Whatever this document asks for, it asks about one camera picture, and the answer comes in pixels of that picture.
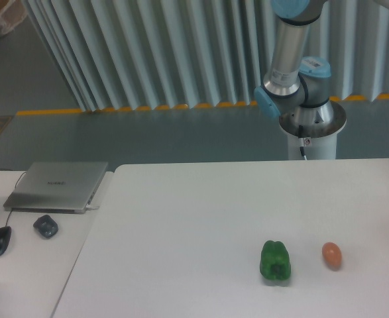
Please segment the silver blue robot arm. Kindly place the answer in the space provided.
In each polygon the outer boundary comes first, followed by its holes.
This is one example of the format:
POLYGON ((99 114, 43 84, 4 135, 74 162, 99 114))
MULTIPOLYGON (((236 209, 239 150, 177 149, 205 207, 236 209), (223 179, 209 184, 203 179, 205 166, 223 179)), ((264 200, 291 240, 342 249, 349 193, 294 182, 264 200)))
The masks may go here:
POLYGON ((389 1, 273 1, 278 33, 254 91, 262 111, 295 138, 337 134, 347 122, 330 100, 389 93, 389 1))

